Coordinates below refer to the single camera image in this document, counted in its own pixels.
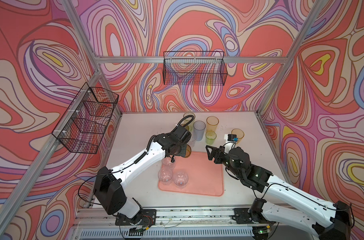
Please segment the brown short cup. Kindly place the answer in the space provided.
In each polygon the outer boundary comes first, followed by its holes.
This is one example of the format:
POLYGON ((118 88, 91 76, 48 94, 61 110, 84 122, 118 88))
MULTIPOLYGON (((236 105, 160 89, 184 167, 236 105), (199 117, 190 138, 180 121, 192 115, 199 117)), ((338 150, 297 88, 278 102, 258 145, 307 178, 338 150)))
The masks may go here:
POLYGON ((191 150, 190 145, 186 145, 185 148, 184 148, 183 157, 188 158, 191 155, 191 152, 192 152, 192 150, 191 150))

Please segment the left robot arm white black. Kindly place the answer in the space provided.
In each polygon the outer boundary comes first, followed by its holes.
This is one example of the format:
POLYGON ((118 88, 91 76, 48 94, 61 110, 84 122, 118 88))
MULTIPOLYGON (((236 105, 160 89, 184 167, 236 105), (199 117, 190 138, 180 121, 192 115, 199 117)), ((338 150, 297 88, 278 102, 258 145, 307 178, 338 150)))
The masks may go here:
POLYGON ((108 215, 119 213, 129 219, 137 217, 142 208, 126 196, 125 188, 143 171, 165 158, 174 162, 175 157, 189 157, 187 148, 191 132, 185 126, 193 120, 194 115, 183 117, 171 132, 151 136, 146 148, 131 159, 112 169, 99 169, 93 195, 108 215))

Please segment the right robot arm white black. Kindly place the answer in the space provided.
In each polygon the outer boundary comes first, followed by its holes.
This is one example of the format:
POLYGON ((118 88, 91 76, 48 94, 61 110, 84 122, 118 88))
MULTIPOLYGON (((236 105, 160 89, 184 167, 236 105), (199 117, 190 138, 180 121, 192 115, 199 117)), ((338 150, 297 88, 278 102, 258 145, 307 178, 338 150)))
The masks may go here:
POLYGON ((256 197, 246 214, 240 218, 247 223, 283 223, 308 232, 320 240, 348 240, 354 227, 350 204, 336 203, 315 197, 274 175, 271 171, 254 165, 240 147, 206 146, 208 159, 224 165, 235 180, 254 192, 256 197))

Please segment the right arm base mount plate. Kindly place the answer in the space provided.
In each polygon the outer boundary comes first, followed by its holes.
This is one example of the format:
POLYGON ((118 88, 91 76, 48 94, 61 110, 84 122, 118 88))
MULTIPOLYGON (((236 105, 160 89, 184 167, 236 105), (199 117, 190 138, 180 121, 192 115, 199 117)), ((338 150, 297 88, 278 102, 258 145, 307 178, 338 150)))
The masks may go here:
POLYGON ((249 208, 234 208, 234 214, 231 219, 236 221, 237 224, 265 224, 274 225, 275 221, 268 221, 261 214, 252 214, 249 208))

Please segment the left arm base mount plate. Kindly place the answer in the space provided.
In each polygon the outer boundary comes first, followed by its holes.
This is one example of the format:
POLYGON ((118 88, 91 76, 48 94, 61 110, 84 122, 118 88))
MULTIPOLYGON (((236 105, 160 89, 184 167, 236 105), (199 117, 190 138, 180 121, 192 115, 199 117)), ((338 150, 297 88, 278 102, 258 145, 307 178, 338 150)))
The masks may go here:
POLYGON ((156 223, 157 210, 144 209, 140 210, 133 218, 118 214, 116 217, 116 226, 142 226, 151 227, 156 223))

